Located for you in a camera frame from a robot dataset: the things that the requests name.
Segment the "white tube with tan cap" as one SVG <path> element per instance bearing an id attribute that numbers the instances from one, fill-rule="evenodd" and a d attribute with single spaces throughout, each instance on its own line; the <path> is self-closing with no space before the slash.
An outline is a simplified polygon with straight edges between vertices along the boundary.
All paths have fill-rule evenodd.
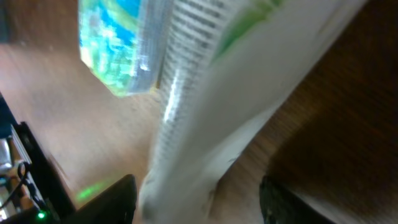
<path id="1" fill-rule="evenodd" d="M 363 0 L 174 1 L 144 223 L 205 223 L 218 181 Z"/>

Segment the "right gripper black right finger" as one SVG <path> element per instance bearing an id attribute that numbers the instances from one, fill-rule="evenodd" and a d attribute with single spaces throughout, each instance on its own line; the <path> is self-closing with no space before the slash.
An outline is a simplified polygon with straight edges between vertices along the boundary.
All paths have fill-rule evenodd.
<path id="1" fill-rule="evenodd" d="M 268 175 L 259 186 L 259 203 L 264 224 L 334 224 Z"/>

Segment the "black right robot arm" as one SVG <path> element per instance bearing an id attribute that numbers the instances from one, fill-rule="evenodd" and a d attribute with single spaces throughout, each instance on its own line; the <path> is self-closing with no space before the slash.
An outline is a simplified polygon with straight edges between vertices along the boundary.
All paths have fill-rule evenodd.
<path id="1" fill-rule="evenodd" d="M 1 187 L 20 212 L 1 223 L 132 223 L 137 203 L 132 174 L 119 179 L 88 204 L 75 209 L 25 123 L 16 123 L 1 100 Z M 264 223 L 330 223 L 299 197 L 265 175 L 259 185 Z"/>

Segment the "small green tissue pack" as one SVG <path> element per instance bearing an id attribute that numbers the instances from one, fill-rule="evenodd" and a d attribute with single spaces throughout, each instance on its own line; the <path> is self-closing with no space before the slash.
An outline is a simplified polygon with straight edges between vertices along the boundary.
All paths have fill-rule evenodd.
<path id="1" fill-rule="evenodd" d="M 115 96 L 155 87 L 172 1 L 79 0 L 81 61 Z"/>

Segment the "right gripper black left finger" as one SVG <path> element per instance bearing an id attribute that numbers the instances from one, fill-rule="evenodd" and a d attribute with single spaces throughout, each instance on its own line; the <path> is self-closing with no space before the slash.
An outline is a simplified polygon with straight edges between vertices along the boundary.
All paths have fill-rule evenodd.
<path id="1" fill-rule="evenodd" d="M 62 220 L 64 224 L 132 224 L 137 203 L 136 179 L 125 175 Z"/>

